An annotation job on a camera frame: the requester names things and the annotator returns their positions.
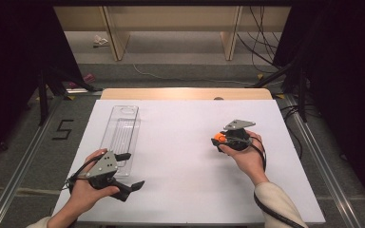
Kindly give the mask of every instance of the black cable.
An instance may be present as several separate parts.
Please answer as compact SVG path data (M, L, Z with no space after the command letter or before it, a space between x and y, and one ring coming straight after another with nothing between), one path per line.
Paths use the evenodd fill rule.
M65 189L68 189L68 185L70 182L75 182L76 180L78 180L78 176L79 174L86 168L86 166L88 166L90 163L92 162L96 162L98 161L100 158L102 158L103 155L99 155L99 156L96 156L88 161L86 161L79 169L78 171L76 171L72 176L70 176L70 178L67 179L67 187L63 188L62 190L65 190Z
M275 35L274 32L272 32L272 34L274 35L275 39L277 39L278 43L280 42L280 40L278 39L277 35Z
M262 165L263 165L263 170L266 169L266 152L265 152L265 148L263 147L263 144L262 142L255 138L255 137L250 137L252 139L255 139L257 140L260 145L262 146L262 150L264 151L262 153L262 151L257 148L256 146L254 146L252 143L250 144L251 147L253 147L258 153L259 155L261 156L262 158ZM293 228L303 228L303 226L299 225L298 223L296 223L295 221L291 220L291 219L288 219L287 217L275 212L274 210L270 209L269 207L265 206L257 197L256 193L254 192L254 200L257 204L257 206L263 211L265 212L266 214L270 215L271 217L281 221L282 223L286 224L286 225L289 225Z
M304 104L305 106L315 106L314 104L312 103L308 103L308 104ZM285 109L288 109L288 108L298 108L298 105L295 104L295 105L289 105L289 106L285 106L283 108L280 109L280 111L283 111Z
M250 11L251 11L251 14L253 15L253 18L254 18L254 20L255 20L255 22L256 22L256 25L257 25L258 29L259 29L259 34L261 34L261 35L262 35L263 42L265 43L265 49L266 49L266 52L268 53L269 58L270 58L271 60L273 60L273 58L271 57L271 55L270 55L270 53L269 53L268 47L267 47L267 46L269 46L269 47L270 47L270 44L269 44L268 40L266 39L265 34L263 33L263 14L264 14L264 12L265 12L265 7L264 7L264 6L259 7L259 12L260 12L260 14L259 14L259 17L260 17L260 23L258 22L258 20L257 20L257 18L256 18L256 16L255 16L255 14L254 14L254 12L253 12L252 7L250 7Z
M258 147L254 146L252 143L250 144L250 146L253 147L259 153L260 157L262 158L262 166L263 166L263 170L265 170L266 169L266 151L265 151L265 147L263 147L263 144L259 139L255 138L255 137L250 137L250 138L252 138L254 140L257 140L260 143L260 146L262 146L263 153L262 153L262 151L260 151L260 149Z
M263 42L261 42L261 41L257 40L257 39L256 39L253 35L251 35L251 33L250 33L249 31L247 31L247 34L248 34L248 36L249 36L251 39L253 39L255 42L258 42L258 43L260 43L260 44L262 44L262 45L267 45L267 46L269 46L269 47L271 47L271 48L278 48L278 47L276 47L276 46L269 45L269 44L265 44L265 43L263 43Z
M278 214L277 212L271 210L269 207L265 206L264 204L262 204L262 202L260 202L260 200L258 199L258 197L256 196L256 193L254 192L254 200L256 201L257 206L264 211L266 214L270 215L271 217L281 221L282 223L293 227L293 228L304 228L303 226L301 226L300 224L296 223L293 220L288 219L287 217Z
M262 57L260 54L258 54L256 51L254 51L254 49L253 48L250 48L247 44L245 44L244 43L244 41L241 39L241 37L239 36L239 34L237 34L237 36L239 37L239 39L241 40L241 42L242 42L242 44L249 50L249 51L251 51L251 53L253 53L253 54L255 54L255 55L257 55L258 57L260 57L260 59L262 59L263 61L265 61L266 63L268 63L268 64L270 64L270 65L272 65L273 67L276 67L276 68L278 68L277 66L274 66L274 64L271 62L271 61L269 61L269 60L267 60L267 59L265 59L264 57Z
M298 146L299 146L298 158L301 160L301 158L303 156L303 145L301 144L300 139L295 134L295 132L292 130L292 128L290 128L290 126L287 124L287 120L289 119L289 117L292 116L293 114L295 114L296 112L298 112L298 105L287 106L287 107L282 108L280 111L282 111L284 109L287 109L287 108L291 108L291 109L286 113L283 120L284 120L284 123L286 125L286 128L289 130L289 132L293 135L293 137L298 142Z
M260 33L260 28L259 28L259 32L257 33L257 38L256 38L256 40L258 40L259 39L259 33ZM254 43L254 45L253 45L253 50L255 51L255 49L256 49L256 45L257 45L257 42L255 42ZM259 70L260 72L265 72L265 73L273 73L273 72L267 72L267 71L264 71L264 70L260 70L259 68L257 68L257 66L254 64L254 54L251 54L251 62L252 62L252 64L253 64L253 66L257 69L257 70Z

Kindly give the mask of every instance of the wrist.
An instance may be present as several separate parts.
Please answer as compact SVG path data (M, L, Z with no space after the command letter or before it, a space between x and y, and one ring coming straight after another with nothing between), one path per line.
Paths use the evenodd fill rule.
M245 172L247 176L251 179L251 182L254 183L254 185L257 185L262 182L269 182L268 178L265 175L265 172L263 169L260 170L250 170L248 172Z

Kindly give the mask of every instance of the printed number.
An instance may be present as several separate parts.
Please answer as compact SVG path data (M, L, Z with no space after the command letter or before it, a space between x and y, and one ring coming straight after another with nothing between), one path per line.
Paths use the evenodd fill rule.
M62 129L62 124L64 122L73 122L73 120L62 120L59 125L58 125L58 128L57 128L57 132L67 132L67 135L65 137L55 137L55 138L52 138L54 141L57 141L57 140L67 140L67 137L69 137L69 134L70 132L72 131L71 129Z

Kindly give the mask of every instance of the metal rail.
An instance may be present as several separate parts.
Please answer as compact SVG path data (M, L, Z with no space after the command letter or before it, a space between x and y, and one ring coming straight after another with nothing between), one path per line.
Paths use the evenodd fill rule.
M2 219L4 218L5 214L7 213L10 204L14 198L14 195L16 194L16 191L23 180L24 176L26 175L29 166L32 163L32 160L40 147L40 144L42 140L45 137L45 134L47 132L47 129L49 127L50 120L52 116L54 115L55 111L57 110L59 104L63 100L63 97L55 97L52 101L51 110L49 111L49 114L47 116L47 119L45 122L40 125L34 134L34 137L29 144L28 149L26 150L25 155L23 156L22 160L19 162L19 165L17 165L16 170L14 171L13 175L10 178L10 181L8 182L7 186L5 187L1 197L0 197L0 223L2 222Z
M288 95L286 100L288 105L296 105L296 101L293 96ZM360 222L357 219L355 214L355 210L352 204L348 201L345 193L343 192L342 188L340 187L339 182L336 180L336 177L331 170L330 165L325 160L322 151L320 150L316 139L313 136L309 126L307 123L304 123L300 116L296 113L295 120L300 129L301 135L306 141L307 146L310 149L310 152L317 164L318 170L325 181L325 184L328 187L328 190L333 197L334 202L336 203L337 209L339 213L342 215L342 218L347 227L361 227Z

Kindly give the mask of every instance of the hand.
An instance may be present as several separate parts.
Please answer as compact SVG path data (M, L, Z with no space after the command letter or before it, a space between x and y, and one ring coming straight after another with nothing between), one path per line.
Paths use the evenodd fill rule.
M250 137L257 139L253 139L253 145L263 152L261 136L252 131L247 130L246 132ZM221 144L219 148L236 161L239 169L251 179L254 185L269 181L263 170L262 157L253 147L248 146L241 151L237 151L227 145Z
M96 156L105 154L105 152L106 149L96 150L86 158L85 162ZM94 164L95 162L92 162L87 165L83 172L90 170ZM68 227L80 215L90 210L99 199L111 196L119 191L120 189L115 186L108 186L97 190L90 186L88 180L77 180L73 186L69 200L64 207L49 220L48 227Z

